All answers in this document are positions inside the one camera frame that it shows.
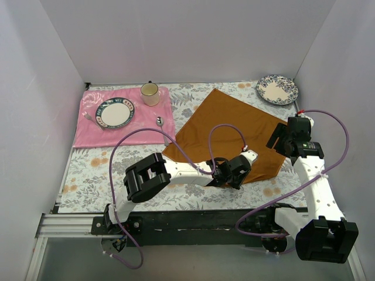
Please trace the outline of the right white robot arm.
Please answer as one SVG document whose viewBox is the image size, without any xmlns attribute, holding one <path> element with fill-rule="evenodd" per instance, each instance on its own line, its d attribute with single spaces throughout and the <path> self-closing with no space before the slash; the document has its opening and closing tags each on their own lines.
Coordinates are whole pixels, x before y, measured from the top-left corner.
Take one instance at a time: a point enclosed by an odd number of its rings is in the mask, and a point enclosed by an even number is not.
<svg viewBox="0 0 375 281">
<path fill-rule="evenodd" d="M 345 263 L 358 237 L 354 222 L 348 222 L 336 204 L 329 180 L 323 173 L 324 154 L 319 143 L 311 140 L 311 120 L 293 116 L 279 123 L 267 142 L 268 148 L 291 160 L 308 208 L 304 218 L 292 207 L 277 207 L 265 218 L 271 232 L 284 229 L 295 241 L 303 261 Z"/>
</svg>

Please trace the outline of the brown satin napkin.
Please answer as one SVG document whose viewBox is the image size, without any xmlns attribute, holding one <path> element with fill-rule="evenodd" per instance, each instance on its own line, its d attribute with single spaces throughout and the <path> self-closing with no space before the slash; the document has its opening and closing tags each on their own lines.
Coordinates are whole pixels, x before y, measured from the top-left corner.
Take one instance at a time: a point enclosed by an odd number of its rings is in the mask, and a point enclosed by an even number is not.
<svg viewBox="0 0 375 281">
<path fill-rule="evenodd" d="M 247 144 L 258 159 L 245 183 L 268 180 L 277 176 L 285 160 L 266 147 L 279 123 L 281 119 L 214 89 L 176 134 L 176 143 L 166 147 L 163 154 L 176 162 L 185 162 L 184 153 L 195 163 L 211 156 L 231 160 Z"/>
</svg>

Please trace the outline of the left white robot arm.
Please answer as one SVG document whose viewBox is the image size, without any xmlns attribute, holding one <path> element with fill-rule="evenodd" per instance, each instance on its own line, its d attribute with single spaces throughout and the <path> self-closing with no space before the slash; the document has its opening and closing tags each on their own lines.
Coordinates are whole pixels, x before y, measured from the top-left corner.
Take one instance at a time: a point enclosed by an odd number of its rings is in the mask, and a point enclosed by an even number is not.
<svg viewBox="0 0 375 281">
<path fill-rule="evenodd" d="M 104 226 L 109 233 L 119 234 L 135 206 L 154 198 L 169 184 L 239 189 L 257 158 L 254 151 L 247 150 L 231 160 L 216 157 L 191 165 L 153 153 L 125 170 L 124 186 L 115 202 L 105 207 Z"/>
</svg>

